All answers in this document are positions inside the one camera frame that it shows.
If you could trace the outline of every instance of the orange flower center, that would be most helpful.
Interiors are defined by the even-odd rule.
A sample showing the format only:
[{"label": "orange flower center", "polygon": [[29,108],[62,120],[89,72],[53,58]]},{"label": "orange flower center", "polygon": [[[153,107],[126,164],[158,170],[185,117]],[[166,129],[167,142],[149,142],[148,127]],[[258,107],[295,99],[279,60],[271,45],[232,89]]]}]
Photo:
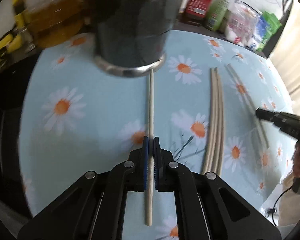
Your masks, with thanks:
[{"label": "orange flower center", "polygon": [[262,158],[261,158],[261,161],[262,161],[262,165],[265,167],[268,165],[268,161],[269,161],[269,157],[267,154],[263,154]]},{"label": "orange flower center", "polygon": [[134,144],[142,144],[144,136],[144,131],[137,131],[131,136],[131,141],[133,141]]},{"label": "orange flower center", "polygon": [[238,89],[239,93],[242,95],[246,93],[246,89],[243,85],[237,84],[237,89]]},{"label": "orange flower center", "polygon": [[65,57],[60,57],[57,61],[58,64],[62,63],[65,61]]},{"label": "orange flower center", "polygon": [[186,65],[186,64],[183,64],[183,63],[180,63],[178,66],[177,66],[177,69],[182,72],[182,73],[185,73],[185,74],[189,74],[191,72],[191,68]]},{"label": "orange flower center", "polygon": [[71,46],[78,46],[85,43],[87,40],[86,37],[80,37],[72,41]]},{"label": "orange flower center", "polygon": [[174,227],[173,229],[171,229],[169,236],[172,238],[179,237],[178,227]]},{"label": "orange flower center", "polygon": [[238,159],[239,156],[240,156],[240,149],[239,149],[239,147],[234,146],[233,149],[232,149],[232,151],[231,151],[231,155],[232,155],[232,158]]},{"label": "orange flower center", "polygon": [[203,138],[206,135],[204,125],[198,121],[194,122],[190,129],[199,138]]},{"label": "orange flower center", "polygon": [[211,44],[212,46],[219,47],[219,43],[217,43],[216,41],[214,41],[214,40],[209,40],[209,42],[210,42],[210,44]]},{"label": "orange flower center", "polygon": [[68,112],[70,106],[70,101],[66,99],[61,99],[58,103],[56,103],[54,107],[54,112],[58,115],[65,114],[66,112]]}]

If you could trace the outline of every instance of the light blue tablecloth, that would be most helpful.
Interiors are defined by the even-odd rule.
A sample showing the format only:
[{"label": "light blue tablecloth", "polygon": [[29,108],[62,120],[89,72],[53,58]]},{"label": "light blue tablecloth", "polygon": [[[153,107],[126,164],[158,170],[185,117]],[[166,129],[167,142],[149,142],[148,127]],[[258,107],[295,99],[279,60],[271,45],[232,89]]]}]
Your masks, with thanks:
[{"label": "light blue tablecloth", "polygon": [[[266,149],[244,97],[249,94],[255,107],[291,112],[278,72],[269,60],[244,48],[196,33],[171,31],[165,51],[166,63],[154,76],[154,135],[160,146],[192,171],[201,171],[209,132],[210,68],[218,67],[225,113],[221,177],[258,209],[291,168],[295,141],[263,123]],[[109,171],[141,146],[147,131],[147,86],[147,77],[120,78],[98,69],[91,34],[42,52],[28,86],[19,138],[33,215],[86,171]],[[153,226],[143,221],[144,194],[129,192],[123,239],[175,240],[173,193],[154,192]]]}]

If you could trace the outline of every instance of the wooden chopstick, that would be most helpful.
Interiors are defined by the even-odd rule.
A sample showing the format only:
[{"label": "wooden chopstick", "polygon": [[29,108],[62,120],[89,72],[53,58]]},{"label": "wooden chopstick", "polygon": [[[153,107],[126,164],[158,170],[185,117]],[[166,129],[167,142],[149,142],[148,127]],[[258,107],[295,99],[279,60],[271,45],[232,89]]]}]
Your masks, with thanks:
[{"label": "wooden chopstick", "polygon": [[152,203],[153,203],[153,136],[154,136],[154,71],[151,69],[149,78],[149,159],[148,159],[148,177],[146,194],[146,224],[152,226]]},{"label": "wooden chopstick", "polygon": [[201,171],[201,174],[205,174],[208,171],[211,171],[212,160],[215,148],[215,140],[217,135],[217,109],[218,109],[218,100],[217,100],[217,77],[216,72],[213,68],[211,71],[211,103],[210,103],[210,123],[209,123],[209,134],[208,134],[208,146],[204,158],[204,164]]},{"label": "wooden chopstick", "polygon": [[216,69],[217,76],[218,76],[218,99],[219,99],[219,115],[218,115],[218,133],[219,133],[219,145],[218,151],[219,152],[219,158],[218,158],[218,165],[215,170],[215,173],[218,176],[221,176],[221,170],[222,170],[222,164],[223,164],[223,147],[224,147],[224,137],[225,137],[225,131],[224,131],[224,105],[223,105],[223,90],[222,90],[222,83],[221,83],[221,77],[218,73],[218,69]]}]

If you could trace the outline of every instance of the daisy print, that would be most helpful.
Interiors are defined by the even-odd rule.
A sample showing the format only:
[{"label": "daisy print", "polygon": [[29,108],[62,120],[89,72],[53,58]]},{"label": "daisy print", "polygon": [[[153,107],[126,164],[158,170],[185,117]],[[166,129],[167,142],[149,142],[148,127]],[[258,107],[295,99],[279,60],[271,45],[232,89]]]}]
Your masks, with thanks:
[{"label": "daisy print", "polygon": [[243,84],[234,82],[233,80],[230,80],[230,82],[232,83],[230,86],[236,90],[236,95],[239,95],[239,100],[241,103],[243,103],[242,97],[247,95],[249,90]]},{"label": "daisy print", "polygon": [[69,61],[70,56],[70,54],[61,54],[59,57],[52,61],[51,68],[53,70],[62,68]]},{"label": "daisy print", "polygon": [[281,96],[278,87],[277,87],[277,86],[273,86],[273,88],[274,88],[275,92],[277,93],[277,95],[278,95],[278,96]]},{"label": "daisy print", "polygon": [[265,79],[264,75],[258,70],[257,70],[257,75],[258,75],[258,78],[260,78],[261,82],[263,84],[266,84],[266,79]]},{"label": "daisy print", "polygon": [[215,39],[209,37],[209,38],[203,38],[205,41],[207,41],[208,45],[212,47],[212,49],[217,50],[219,52],[225,52],[225,49],[223,48],[220,41],[216,41]]},{"label": "daisy print", "polygon": [[49,111],[44,117],[44,120],[48,119],[44,126],[46,131],[51,131],[55,127],[57,135],[61,135],[65,127],[69,130],[76,128],[74,119],[85,116],[82,108],[86,106],[85,103],[79,102],[83,98],[83,94],[76,95],[76,93],[77,88],[69,91],[69,88],[65,87],[49,95],[48,103],[42,106],[43,110]]},{"label": "daisy print", "polygon": [[228,169],[232,166],[231,171],[234,172],[235,168],[241,168],[242,164],[245,164],[245,150],[246,148],[242,146],[243,141],[239,137],[232,137],[228,139],[228,143],[225,145],[224,149],[224,167]]},{"label": "daisy print", "polygon": [[243,62],[245,64],[248,64],[246,57],[244,54],[242,54],[237,48],[233,49],[233,51],[236,53],[232,58],[235,58],[236,60]]},{"label": "daisy print", "polygon": [[260,162],[261,162],[261,167],[264,171],[268,172],[271,166],[271,161],[270,161],[270,152],[269,150],[262,151],[260,153]]},{"label": "daisy print", "polygon": [[172,114],[171,121],[183,131],[191,133],[192,136],[189,138],[188,143],[194,138],[198,146],[205,143],[207,139],[208,122],[205,121],[205,118],[205,115],[198,113],[194,119],[185,110],[180,110],[178,113]]},{"label": "daisy print", "polygon": [[210,54],[212,55],[212,57],[214,57],[217,61],[221,62],[222,61],[222,56],[220,53],[216,52],[216,51],[211,51]]},{"label": "daisy print", "polygon": [[265,109],[265,110],[268,110],[268,109],[269,109],[269,107],[267,106],[267,104],[266,104],[265,101],[262,101],[262,102],[261,102],[261,107],[262,107],[263,109]]},{"label": "daisy print", "polygon": [[263,195],[264,191],[265,191],[265,183],[264,183],[264,181],[261,181],[258,185],[257,193],[259,195]]},{"label": "daisy print", "polygon": [[202,74],[202,70],[195,68],[197,64],[193,63],[190,58],[185,60],[183,55],[179,55],[178,59],[175,57],[171,57],[168,61],[171,73],[176,72],[175,79],[179,81],[182,78],[183,84],[196,84],[200,83],[201,79],[197,77],[197,75]]},{"label": "daisy print", "polygon": [[143,137],[146,135],[145,131],[145,126],[141,125],[138,119],[124,125],[118,137],[125,143],[127,148],[132,148],[133,146],[140,146],[143,143]]},{"label": "daisy print", "polygon": [[162,226],[156,227],[158,231],[158,236],[156,240],[178,240],[178,226],[177,226],[177,218],[171,215],[168,218],[164,219],[162,222]]},{"label": "daisy print", "polygon": [[276,156],[278,161],[282,160],[282,155],[283,155],[283,150],[282,150],[282,143],[277,142],[277,147],[276,147]]},{"label": "daisy print", "polygon": [[268,98],[268,101],[269,101],[269,104],[270,104],[270,107],[276,111],[277,110],[277,105],[276,103],[274,102],[274,100],[272,98]]},{"label": "daisy print", "polygon": [[80,51],[81,46],[83,44],[88,44],[89,46],[92,46],[93,36],[86,33],[76,35],[72,39],[70,39],[66,47],[68,50],[72,51],[73,53],[76,53]]}]

